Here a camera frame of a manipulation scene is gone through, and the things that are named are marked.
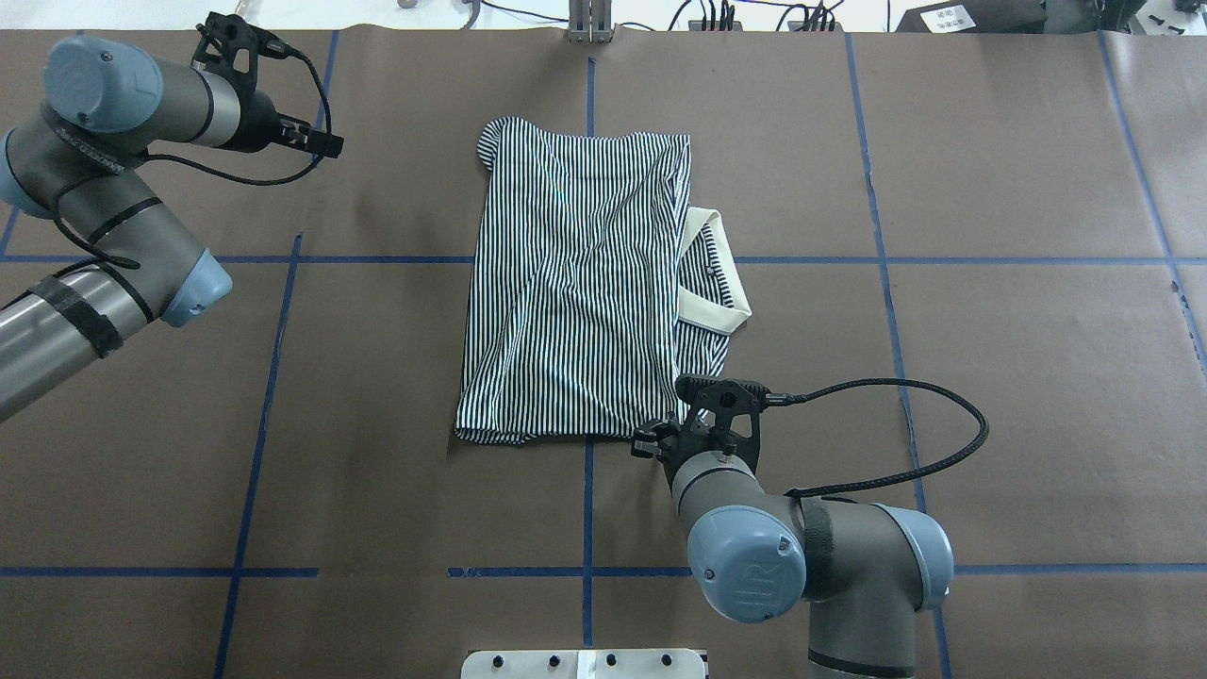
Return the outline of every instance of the robotic arm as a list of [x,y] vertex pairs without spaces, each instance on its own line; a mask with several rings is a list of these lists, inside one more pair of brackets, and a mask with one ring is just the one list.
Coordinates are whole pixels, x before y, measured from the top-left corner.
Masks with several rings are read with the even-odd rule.
[[[931,468],[852,486],[885,486],[938,472],[970,455],[987,435],[980,414],[940,387],[863,384],[908,384],[954,397],[976,417],[981,433]],[[763,491],[754,478],[758,415],[814,396],[793,398],[756,382],[699,376],[681,377],[676,391],[690,404],[683,423],[669,416],[641,427],[632,455],[663,464],[687,534],[692,574],[712,608],[730,620],[757,624],[809,601],[810,677],[914,677],[914,614],[943,603],[955,573],[943,528],[912,510],[815,497],[833,487],[787,497]],[[701,418],[705,412],[713,414],[712,426]],[[730,431],[740,416],[751,418],[750,437]]]
[[[192,68],[122,42],[80,35],[51,51],[46,100],[0,139],[0,198],[53,218],[92,257],[29,287],[0,310],[0,422],[162,317],[180,327],[231,289],[217,259],[142,182],[135,168],[176,159],[245,183],[292,181],[343,139],[280,115],[256,90],[257,57],[310,60],[238,16],[210,13]],[[246,71],[235,58],[246,52]],[[244,180],[171,156],[151,141],[243,152],[281,144],[311,153],[281,180]],[[68,230],[64,219],[74,230]]]

